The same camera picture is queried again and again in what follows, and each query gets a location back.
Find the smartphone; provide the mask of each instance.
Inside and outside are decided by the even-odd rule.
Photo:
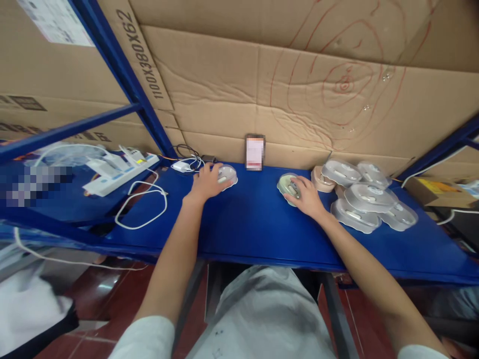
[[[266,137],[263,135],[247,134],[246,142],[246,169],[248,171],[261,171],[264,164],[264,149]]]

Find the white power strip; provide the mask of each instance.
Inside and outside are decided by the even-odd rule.
[[[122,184],[125,184],[129,180],[139,175],[141,172],[145,171],[145,169],[154,165],[159,160],[160,159],[157,155],[152,155],[148,153],[148,156],[145,158],[145,161],[141,162],[139,165],[137,165],[137,167],[130,167],[129,169],[123,171],[112,179],[99,177],[96,180],[84,185],[83,189],[88,191],[88,193],[90,194],[104,197],[116,190]]]

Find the red tile floor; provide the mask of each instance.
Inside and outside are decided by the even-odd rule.
[[[142,268],[141,263],[128,263]],[[109,320],[104,327],[85,333],[65,334],[35,359],[106,359],[135,316],[146,292],[153,266],[140,271],[90,267],[66,295],[75,300],[82,320]],[[206,275],[189,313],[173,358],[185,358],[205,330]],[[395,358],[385,328],[374,306],[359,290],[340,290],[340,298],[361,359]],[[331,333],[326,297],[320,292],[319,309]]]

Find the hand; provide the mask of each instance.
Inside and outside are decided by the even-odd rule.
[[[298,207],[301,212],[307,214],[318,222],[321,218],[329,215],[319,198],[317,189],[310,180],[303,176],[298,176],[296,178],[291,178],[291,181],[298,186],[301,192],[301,197],[300,199],[297,199],[296,197],[285,193],[284,198]]]
[[[193,186],[185,198],[205,204],[208,198],[218,195],[222,190],[233,184],[231,181],[218,183],[218,172],[223,164],[217,163],[213,166],[213,169],[212,165],[211,162],[206,162],[200,172],[193,176]]]

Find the white cable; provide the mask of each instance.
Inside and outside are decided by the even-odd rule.
[[[158,189],[154,189],[154,190],[147,190],[147,191],[144,191],[144,192],[140,192],[140,193],[135,193],[131,196],[128,197],[128,199],[125,201],[125,203],[123,203],[123,205],[121,206],[120,210],[118,211],[118,213],[116,213],[116,216],[115,216],[115,223],[118,224],[120,227],[123,227],[123,228],[126,228],[126,229],[140,229],[144,226],[146,226],[147,224],[150,224],[151,222],[153,222],[155,219],[157,219],[159,216],[161,216],[163,213],[165,213],[167,207],[168,207],[168,201],[166,199],[166,195],[167,193],[160,187],[160,186],[157,186],[156,184],[153,184],[153,183],[148,183],[148,182],[143,182],[143,181],[135,181],[131,184],[131,187],[130,187],[130,190],[128,191],[128,193],[130,194],[131,193],[131,190],[133,189],[133,186],[137,183],[144,183],[144,184],[150,184],[150,188],[151,187],[156,187]],[[165,208],[161,211],[160,214],[158,214],[156,217],[150,219],[148,222],[138,226],[138,227],[129,227],[127,225],[124,225],[122,223],[120,223],[119,221],[119,216],[120,216],[120,213],[123,211],[123,209],[126,207],[127,203],[133,198],[133,197],[136,197],[136,196],[139,196],[139,195],[143,195],[143,194],[147,194],[147,193],[152,193],[152,192],[159,192],[163,195],[163,198],[165,199]]]
[[[181,171],[181,172],[183,172],[183,173],[199,172],[201,165],[202,165],[202,164],[203,164],[203,166],[205,165],[205,161],[203,161],[203,159],[202,159],[201,157],[198,157],[198,156],[195,156],[195,155],[191,155],[191,157],[188,157],[188,158],[185,158],[185,159],[176,161],[175,163],[185,162],[185,161],[189,161],[189,160],[194,160],[193,162],[188,163],[188,165],[190,166],[190,168],[185,169],[184,171]],[[194,169],[192,169],[192,166],[193,166],[193,164],[195,164],[196,162],[198,162],[199,165],[198,165],[198,167],[194,170]]]
[[[41,162],[41,160],[43,160],[43,158],[46,156],[46,154],[50,153],[51,151],[55,151],[59,148],[62,148],[62,147],[70,147],[70,146],[86,146],[86,147],[93,147],[93,148],[96,148],[96,149],[99,149],[99,150],[102,150],[104,151],[105,153],[109,153],[106,149],[103,149],[101,147],[98,147],[98,146],[94,146],[94,145],[84,145],[84,144],[68,144],[68,145],[60,145],[60,146],[56,146],[56,147],[52,147],[48,150],[46,150],[45,152],[43,152],[41,154],[40,157],[38,157],[38,160],[36,160],[35,164],[33,165],[34,167],[38,166]]]
[[[150,190],[151,187],[156,183],[156,181],[158,180],[158,178],[159,178],[160,176],[156,173],[156,171],[153,171],[153,170],[151,170],[151,169],[146,169],[146,170],[147,170],[147,171],[150,171],[151,173],[153,173],[153,174],[155,175],[155,180],[154,180],[153,182],[151,182],[151,186],[148,187],[148,189],[147,189],[147,190]],[[136,183],[136,181],[133,182],[133,184],[130,186],[130,190],[128,191],[128,195],[131,194],[131,193],[130,193],[130,192],[131,192],[131,189],[133,188],[133,185],[134,185],[135,183]]]
[[[410,175],[409,177],[407,177],[407,178],[404,180],[403,184],[401,185],[401,188],[404,188],[404,186],[406,185],[406,182],[407,182],[410,178],[412,178],[412,177],[414,177],[414,176],[417,176],[417,175],[420,175],[421,173],[426,172],[427,170],[430,170],[432,167],[437,166],[437,165],[441,164],[441,163],[444,162],[444,161],[447,161],[447,160],[450,159],[451,157],[454,157],[455,155],[457,155],[459,152],[461,152],[461,151],[462,151],[463,149],[465,149],[466,147],[467,147],[467,146],[461,147],[461,148],[458,149],[456,152],[454,152],[454,153],[452,153],[451,155],[447,156],[445,159],[442,159],[442,160],[440,160],[439,162],[436,162],[435,164],[432,164],[432,165],[430,165],[429,167],[427,167],[427,168],[425,168],[425,169],[423,169],[423,170],[420,170],[419,172],[416,172],[416,173],[413,174],[413,175]]]
[[[466,211],[466,210],[462,210],[462,209],[451,209],[451,215],[449,216],[448,219],[446,220],[443,220],[442,222],[438,222],[437,225],[443,225],[447,222],[450,222],[452,221],[452,219],[454,218],[454,214],[456,212],[460,212],[460,213],[476,213],[476,214],[479,214],[479,211]]]
[[[115,269],[115,270],[131,270],[131,271],[139,271],[139,270],[143,270],[143,269],[148,267],[146,265],[143,268],[115,268],[115,267],[104,266],[104,265],[101,265],[101,264],[93,264],[93,263],[85,263],[85,262],[70,262],[70,261],[66,261],[66,260],[63,260],[63,259],[48,258],[48,257],[42,256],[41,254],[38,254],[34,250],[32,250],[30,248],[27,248],[23,245],[23,243],[21,242],[21,239],[20,239],[20,230],[18,229],[18,227],[13,228],[13,236],[15,238],[15,243],[17,244],[17,246],[19,248],[23,249],[25,252],[28,252],[28,253],[32,254],[33,256],[35,256],[37,258],[49,260],[49,261],[52,261],[52,262],[59,262],[59,263],[66,263],[66,264],[80,264],[80,265],[86,265],[86,266],[89,266],[89,267],[98,267],[98,268]]]

